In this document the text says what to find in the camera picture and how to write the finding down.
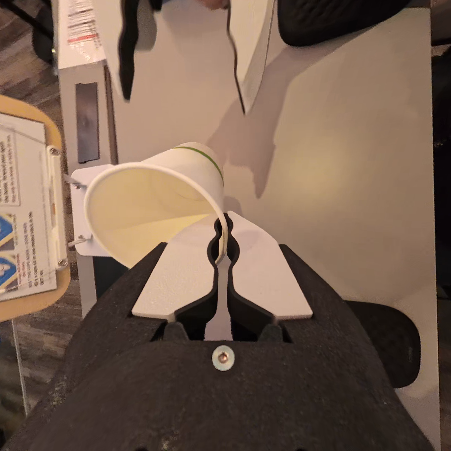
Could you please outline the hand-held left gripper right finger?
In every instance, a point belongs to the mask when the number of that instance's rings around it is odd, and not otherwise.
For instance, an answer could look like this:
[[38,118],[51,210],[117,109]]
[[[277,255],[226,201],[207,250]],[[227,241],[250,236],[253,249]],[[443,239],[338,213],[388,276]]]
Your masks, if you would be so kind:
[[228,225],[227,308],[234,341],[257,341],[263,329],[310,319],[307,302],[279,243],[238,213]]

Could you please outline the black sign stand with pole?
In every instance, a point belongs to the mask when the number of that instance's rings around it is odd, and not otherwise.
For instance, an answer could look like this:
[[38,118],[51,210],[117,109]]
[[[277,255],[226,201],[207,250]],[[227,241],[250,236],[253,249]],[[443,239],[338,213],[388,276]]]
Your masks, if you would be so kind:
[[37,16],[37,25],[32,32],[32,47],[36,56],[52,66],[54,62],[54,28],[52,5],[50,0],[43,0]]

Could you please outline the printed instruction sheet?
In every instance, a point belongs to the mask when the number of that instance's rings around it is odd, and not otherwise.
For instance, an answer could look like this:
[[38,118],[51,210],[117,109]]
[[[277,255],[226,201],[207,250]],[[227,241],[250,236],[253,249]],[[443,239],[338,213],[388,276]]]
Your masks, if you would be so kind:
[[0,300],[56,288],[43,123],[0,115]]

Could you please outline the paper sheet in plastic sleeve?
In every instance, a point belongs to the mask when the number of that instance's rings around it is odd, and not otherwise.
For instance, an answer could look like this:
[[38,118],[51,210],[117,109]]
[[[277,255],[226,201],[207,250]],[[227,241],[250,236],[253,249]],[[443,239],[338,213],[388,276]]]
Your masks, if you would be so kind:
[[53,1],[57,8],[56,61],[58,70],[105,60],[91,0]]

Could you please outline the white green-banded paper cup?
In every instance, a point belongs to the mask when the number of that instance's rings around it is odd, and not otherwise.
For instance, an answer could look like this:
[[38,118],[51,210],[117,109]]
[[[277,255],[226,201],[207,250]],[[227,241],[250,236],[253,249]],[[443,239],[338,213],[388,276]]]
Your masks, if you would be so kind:
[[127,268],[208,216],[221,224],[222,255],[228,225],[221,160],[207,145],[187,142],[111,166],[88,185],[84,215],[100,247]]

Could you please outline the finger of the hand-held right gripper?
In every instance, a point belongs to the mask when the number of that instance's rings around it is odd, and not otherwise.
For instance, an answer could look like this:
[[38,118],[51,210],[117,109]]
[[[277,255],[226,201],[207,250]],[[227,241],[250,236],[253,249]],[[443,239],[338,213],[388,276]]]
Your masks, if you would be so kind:
[[262,83],[274,14],[274,0],[231,0],[227,35],[234,51],[234,80],[244,115]]
[[135,53],[155,46],[161,0],[95,0],[94,15],[113,87],[129,102],[135,74]]

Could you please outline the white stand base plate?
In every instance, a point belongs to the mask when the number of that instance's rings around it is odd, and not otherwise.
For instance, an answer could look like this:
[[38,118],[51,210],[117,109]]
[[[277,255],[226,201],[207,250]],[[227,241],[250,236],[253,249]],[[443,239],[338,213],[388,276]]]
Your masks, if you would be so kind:
[[72,172],[70,178],[76,183],[70,182],[72,219],[74,229],[75,249],[78,254],[90,257],[110,257],[110,254],[98,244],[87,224],[84,213],[84,200],[88,186],[99,174],[110,169],[111,164],[77,169]]

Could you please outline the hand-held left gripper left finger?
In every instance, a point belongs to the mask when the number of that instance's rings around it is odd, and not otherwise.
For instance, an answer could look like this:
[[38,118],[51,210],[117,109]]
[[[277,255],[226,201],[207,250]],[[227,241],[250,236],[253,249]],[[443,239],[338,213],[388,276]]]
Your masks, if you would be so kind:
[[166,244],[132,308],[136,317],[179,322],[189,339],[204,340],[218,301],[220,222],[203,217]]

